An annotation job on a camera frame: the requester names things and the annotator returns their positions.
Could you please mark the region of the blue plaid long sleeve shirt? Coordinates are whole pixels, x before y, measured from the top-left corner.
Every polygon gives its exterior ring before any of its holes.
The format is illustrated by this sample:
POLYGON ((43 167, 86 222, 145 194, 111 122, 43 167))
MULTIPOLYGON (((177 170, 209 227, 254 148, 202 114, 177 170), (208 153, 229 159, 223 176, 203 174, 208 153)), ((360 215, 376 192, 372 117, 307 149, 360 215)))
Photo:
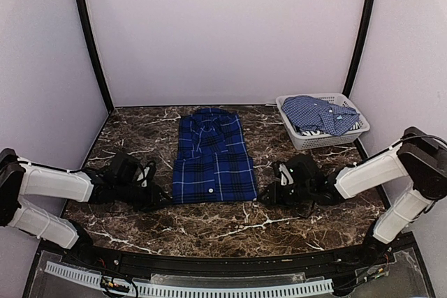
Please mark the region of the blue plaid long sleeve shirt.
POLYGON ((174 204, 257 198, 254 162, 237 113, 204 108, 180 119, 172 196, 174 204))

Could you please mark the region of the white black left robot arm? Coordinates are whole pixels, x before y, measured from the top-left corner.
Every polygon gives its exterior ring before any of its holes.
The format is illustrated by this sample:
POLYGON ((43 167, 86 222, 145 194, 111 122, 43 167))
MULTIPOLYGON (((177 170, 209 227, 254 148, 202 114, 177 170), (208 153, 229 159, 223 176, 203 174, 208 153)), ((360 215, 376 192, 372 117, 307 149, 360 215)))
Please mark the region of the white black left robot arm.
POLYGON ((28 195, 62 198, 87 204, 124 202, 134 211, 148 212, 172 204, 153 181, 154 161, 142 165, 124 152, 99 169, 64 170, 28 161, 13 149, 1 151, 1 226, 17 228, 38 239, 71 250, 83 267, 98 262, 98 251, 82 226, 37 207, 28 195))

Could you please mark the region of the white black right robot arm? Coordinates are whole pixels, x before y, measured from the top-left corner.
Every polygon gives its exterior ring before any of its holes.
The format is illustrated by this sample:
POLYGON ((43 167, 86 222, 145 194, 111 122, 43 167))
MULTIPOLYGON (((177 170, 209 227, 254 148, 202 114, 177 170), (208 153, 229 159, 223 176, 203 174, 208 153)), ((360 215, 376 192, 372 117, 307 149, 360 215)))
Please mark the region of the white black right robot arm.
POLYGON ((370 266, 398 234, 423 212, 446 198, 446 141, 416 127, 379 153, 324 174, 310 155, 273 165, 277 180, 258 196, 266 205, 295 207, 310 201, 339 205, 377 186, 405 179, 408 186, 369 229, 356 259, 370 266))

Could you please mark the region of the white plastic laundry basket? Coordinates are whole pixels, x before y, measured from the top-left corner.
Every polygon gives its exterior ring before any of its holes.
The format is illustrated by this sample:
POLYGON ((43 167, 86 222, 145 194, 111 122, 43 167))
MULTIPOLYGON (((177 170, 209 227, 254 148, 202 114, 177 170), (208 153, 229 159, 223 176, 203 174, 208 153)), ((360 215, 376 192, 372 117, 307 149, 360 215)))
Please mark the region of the white plastic laundry basket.
POLYGON ((351 143, 370 130, 366 118, 343 94, 280 96, 276 103, 297 150, 351 143))

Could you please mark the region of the black white garment in basket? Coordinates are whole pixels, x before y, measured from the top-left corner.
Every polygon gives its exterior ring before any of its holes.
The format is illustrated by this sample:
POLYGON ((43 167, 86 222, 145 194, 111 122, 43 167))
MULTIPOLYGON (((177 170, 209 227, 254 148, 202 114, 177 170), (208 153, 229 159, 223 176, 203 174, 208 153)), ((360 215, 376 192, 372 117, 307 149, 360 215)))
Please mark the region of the black white garment in basket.
MULTIPOLYGON (((300 136, 318 136, 318 135, 326 135, 325 132, 317 130, 317 131, 306 131, 303 130, 301 128, 298 127, 294 127, 295 131, 297 134, 299 134, 300 136)), ((350 129, 349 131, 357 131, 361 129, 361 125, 359 122, 356 122, 350 129)))

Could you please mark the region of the blue small-check shirt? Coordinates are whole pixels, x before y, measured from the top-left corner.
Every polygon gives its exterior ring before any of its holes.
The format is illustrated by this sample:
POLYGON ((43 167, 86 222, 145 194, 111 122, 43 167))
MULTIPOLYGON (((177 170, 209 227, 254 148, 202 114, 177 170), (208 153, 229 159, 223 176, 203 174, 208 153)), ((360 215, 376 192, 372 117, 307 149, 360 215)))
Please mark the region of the blue small-check shirt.
POLYGON ((295 96, 285 99, 282 112, 296 127, 306 131, 323 131, 340 136, 360 123, 360 114, 352 107, 332 104, 311 96, 295 96))

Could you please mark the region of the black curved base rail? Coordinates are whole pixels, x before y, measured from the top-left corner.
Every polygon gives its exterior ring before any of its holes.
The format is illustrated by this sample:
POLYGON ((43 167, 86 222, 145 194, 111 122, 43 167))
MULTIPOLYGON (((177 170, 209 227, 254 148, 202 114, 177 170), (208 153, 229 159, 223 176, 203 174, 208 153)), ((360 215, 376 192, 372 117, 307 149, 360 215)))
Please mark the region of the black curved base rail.
POLYGON ((360 246, 329 251, 256 258, 186 258, 150 255, 96 247, 105 260, 106 271, 135 278, 150 278, 153 274, 179 276, 268 276, 304 273, 310 277, 348 276, 362 265, 340 265, 336 258, 353 256, 360 246))

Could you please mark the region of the black frame post left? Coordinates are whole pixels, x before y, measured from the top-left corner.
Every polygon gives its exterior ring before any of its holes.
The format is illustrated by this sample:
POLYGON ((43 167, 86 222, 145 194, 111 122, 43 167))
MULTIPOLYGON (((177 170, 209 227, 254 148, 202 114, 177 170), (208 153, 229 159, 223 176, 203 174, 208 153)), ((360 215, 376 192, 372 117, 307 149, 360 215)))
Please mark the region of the black frame post left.
POLYGON ((94 39, 93 30, 91 27, 91 22, 89 19, 89 13, 87 9, 87 1, 86 0, 75 0, 76 6, 78 9, 78 16, 80 18, 80 23, 82 27, 83 36, 85 39, 85 43, 87 46, 88 55, 90 58, 91 66, 94 71, 94 75, 96 78, 96 82, 98 88, 101 93, 101 97, 104 103, 104 106, 108 112, 108 114, 112 113, 115 109, 113 105, 112 98, 110 95, 110 91, 108 89, 105 75, 102 69, 101 61, 99 59, 98 50, 96 48, 96 43, 94 39))

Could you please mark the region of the black frame post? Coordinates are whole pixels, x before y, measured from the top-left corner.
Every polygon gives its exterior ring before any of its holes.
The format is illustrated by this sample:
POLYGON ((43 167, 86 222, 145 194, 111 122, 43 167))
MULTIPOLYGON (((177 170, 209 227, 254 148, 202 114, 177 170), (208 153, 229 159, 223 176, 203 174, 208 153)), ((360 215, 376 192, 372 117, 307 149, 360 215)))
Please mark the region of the black frame post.
POLYGON ((356 43, 354 45, 351 62, 349 65, 344 87, 342 90, 342 93, 346 97, 349 97, 353 91, 356 75, 358 73, 360 61, 362 58, 362 53, 367 40, 367 33, 369 30, 369 23, 371 20, 373 7, 374 7, 374 0, 364 0, 360 17, 360 23, 358 27, 358 34, 356 37, 356 43))
POLYGON ((98 88, 101 93, 101 97, 104 103, 104 106, 108 112, 108 114, 112 113, 115 109, 113 105, 112 98, 110 95, 110 91, 108 89, 105 75, 102 69, 101 61, 99 59, 98 50, 96 48, 96 43, 94 39, 93 30, 91 27, 91 22, 89 19, 89 13, 87 9, 87 1, 86 0, 75 0, 76 6, 78 9, 78 16, 80 18, 80 23, 82 27, 83 36, 85 39, 85 43, 87 46, 88 55, 90 58, 91 66, 94 71, 94 75, 96 78, 96 82, 98 88))

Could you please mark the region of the black frame post right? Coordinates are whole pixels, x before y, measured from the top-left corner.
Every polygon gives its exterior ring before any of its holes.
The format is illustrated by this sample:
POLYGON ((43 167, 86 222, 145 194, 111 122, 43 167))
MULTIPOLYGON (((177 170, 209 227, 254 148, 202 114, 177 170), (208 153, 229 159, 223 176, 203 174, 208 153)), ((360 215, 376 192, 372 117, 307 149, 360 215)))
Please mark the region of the black frame post right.
POLYGON ((346 97, 349 97, 353 91, 356 75, 358 73, 360 61, 362 58, 362 53, 367 40, 367 33, 369 30, 369 23, 371 20, 373 7, 374 7, 374 0, 364 0, 360 17, 360 23, 358 27, 358 34, 356 37, 356 43, 354 45, 351 62, 349 65, 344 87, 342 90, 342 93, 346 97))

